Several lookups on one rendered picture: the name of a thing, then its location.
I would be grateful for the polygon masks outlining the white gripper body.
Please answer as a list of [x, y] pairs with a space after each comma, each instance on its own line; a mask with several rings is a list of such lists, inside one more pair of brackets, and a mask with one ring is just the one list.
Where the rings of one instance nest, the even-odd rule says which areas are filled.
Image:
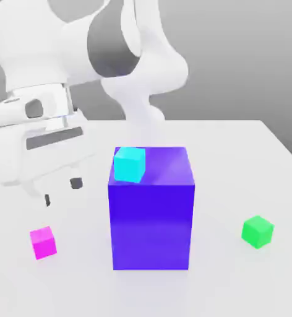
[[65, 167], [77, 165], [95, 153], [90, 122], [68, 116], [60, 128], [48, 130], [50, 120], [0, 128], [0, 183], [33, 181]]

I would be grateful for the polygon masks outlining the small green cube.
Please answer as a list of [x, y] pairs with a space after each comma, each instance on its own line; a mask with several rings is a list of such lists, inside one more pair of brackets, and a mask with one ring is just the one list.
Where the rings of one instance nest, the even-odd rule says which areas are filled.
[[241, 238], [259, 249], [271, 242], [274, 228], [274, 224], [256, 215], [244, 221]]

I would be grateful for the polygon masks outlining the large blue box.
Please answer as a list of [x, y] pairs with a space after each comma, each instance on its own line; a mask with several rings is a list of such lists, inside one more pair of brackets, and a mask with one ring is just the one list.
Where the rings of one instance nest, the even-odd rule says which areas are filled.
[[140, 183], [109, 173], [108, 201], [115, 270], [189, 267], [195, 181], [183, 147], [148, 147]]

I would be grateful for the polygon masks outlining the small cyan cube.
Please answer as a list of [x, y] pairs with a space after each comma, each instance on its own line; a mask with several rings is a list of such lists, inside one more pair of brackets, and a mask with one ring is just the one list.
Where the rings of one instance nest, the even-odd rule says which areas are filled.
[[140, 183], [145, 173], [145, 149], [120, 147], [113, 159], [114, 179]]

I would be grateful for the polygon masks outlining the small magenta cube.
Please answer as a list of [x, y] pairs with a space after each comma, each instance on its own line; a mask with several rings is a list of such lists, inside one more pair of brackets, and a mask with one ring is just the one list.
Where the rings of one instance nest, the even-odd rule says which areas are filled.
[[31, 231], [30, 239], [37, 260], [57, 253], [56, 242], [50, 226]]

